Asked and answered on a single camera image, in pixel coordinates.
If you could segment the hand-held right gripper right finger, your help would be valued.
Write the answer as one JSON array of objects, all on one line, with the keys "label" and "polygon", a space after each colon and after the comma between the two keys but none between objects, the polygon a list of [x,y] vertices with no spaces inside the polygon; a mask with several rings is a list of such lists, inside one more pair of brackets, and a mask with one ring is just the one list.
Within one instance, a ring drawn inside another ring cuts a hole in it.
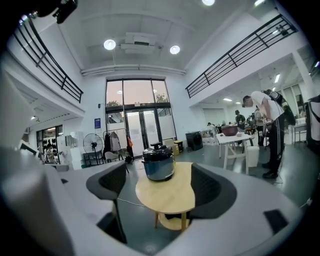
[{"label": "hand-held right gripper right finger", "polygon": [[301,220],[302,210],[271,184],[252,176],[193,163],[192,220],[225,234],[271,237]]}]

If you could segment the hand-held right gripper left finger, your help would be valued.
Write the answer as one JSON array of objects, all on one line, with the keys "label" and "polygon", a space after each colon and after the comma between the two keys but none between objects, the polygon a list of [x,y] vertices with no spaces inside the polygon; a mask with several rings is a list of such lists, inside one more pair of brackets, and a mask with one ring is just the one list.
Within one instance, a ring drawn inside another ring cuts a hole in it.
[{"label": "hand-held right gripper left finger", "polygon": [[74,244],[126,244],[118,197],[126,183],[123,161],[82,170],[47,169],[49,188]]}]

